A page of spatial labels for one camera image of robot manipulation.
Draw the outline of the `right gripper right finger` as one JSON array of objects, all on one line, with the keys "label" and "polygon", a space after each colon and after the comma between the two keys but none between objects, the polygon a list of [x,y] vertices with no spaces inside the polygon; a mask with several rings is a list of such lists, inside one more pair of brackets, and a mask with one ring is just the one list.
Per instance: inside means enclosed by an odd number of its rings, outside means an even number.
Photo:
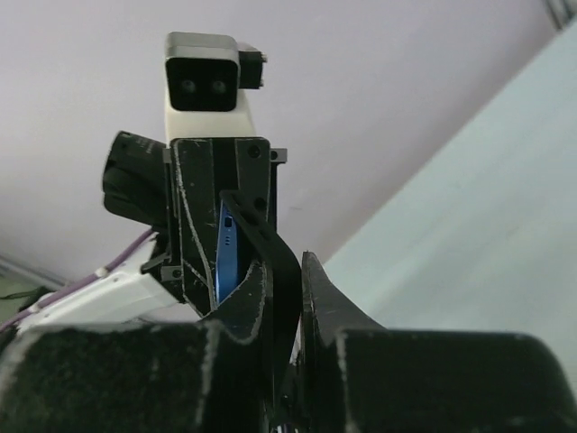
[{"label": "right gripper right finger", "polygon": [[573,432],[576,400],[526,334],[386,328],[302,258],[304,396],[314,432]]}]

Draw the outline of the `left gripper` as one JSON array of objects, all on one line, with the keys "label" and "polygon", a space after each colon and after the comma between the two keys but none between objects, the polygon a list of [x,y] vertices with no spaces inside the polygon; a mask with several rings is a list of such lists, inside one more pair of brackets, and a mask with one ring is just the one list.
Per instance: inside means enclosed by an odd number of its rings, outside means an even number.
[{"label": "left gripper", "polygon": [[[120,132],[103,173],[104,205],[158,233],[143,272],[159,280],[206,280],[213,312],[220,193],[240,191],[277,228],[280,156],[262,137],[175,139],[165,145]],[[243,239],[247,268],[252,261],[262,263]]]}]

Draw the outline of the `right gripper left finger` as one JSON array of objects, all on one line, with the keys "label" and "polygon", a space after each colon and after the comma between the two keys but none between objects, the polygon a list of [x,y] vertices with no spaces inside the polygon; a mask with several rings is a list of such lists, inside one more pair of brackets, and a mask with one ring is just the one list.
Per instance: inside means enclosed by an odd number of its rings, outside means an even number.
[{"label": "right gripper left finger", "polygon": [[264,432],[269,271],[196,323],[36,327],[1,357],[4,432]]}]

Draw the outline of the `black phone case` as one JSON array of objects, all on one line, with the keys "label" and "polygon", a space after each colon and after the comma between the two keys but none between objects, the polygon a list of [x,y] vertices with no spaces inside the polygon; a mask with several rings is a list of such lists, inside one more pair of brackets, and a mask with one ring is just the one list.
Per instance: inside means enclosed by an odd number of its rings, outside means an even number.
[{"label": "black phone case", "polygon": [[265,310],[271,337],[267,339],[268,347],[262,350],[262,354],[270,362],[265,373],[269,375],[270,403],[276,405],[301,314],[301,268],[276,229],[240,191],[224,190],[220,197],[265,267]]}]

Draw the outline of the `blue phone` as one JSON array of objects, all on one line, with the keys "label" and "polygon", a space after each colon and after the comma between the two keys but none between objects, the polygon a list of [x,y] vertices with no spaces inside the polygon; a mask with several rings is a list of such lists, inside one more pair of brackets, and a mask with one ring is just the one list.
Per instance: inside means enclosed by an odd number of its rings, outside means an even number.
[{"label": "blue phone", "polygon": [[243,232],[229,207],[222,200],[218,220],[215,257],[215,298],[223,304],[245,279],[247,264],[243,258]]}]

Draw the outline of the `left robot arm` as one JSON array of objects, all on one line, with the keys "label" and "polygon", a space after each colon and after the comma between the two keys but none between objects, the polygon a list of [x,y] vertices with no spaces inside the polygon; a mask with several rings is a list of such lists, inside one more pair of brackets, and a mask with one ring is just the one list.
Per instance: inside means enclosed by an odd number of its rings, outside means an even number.
[{"label": "left robot arm", "polygon": [[255,301],[276,338],[292,336],[300,267],[276,222],[277,169],[287,158],[261,137],[163,144],[120,132],[103,173],[105,208],[147,231],[8,326],[122,323],[179,303],[201,316],[246,316]]}]

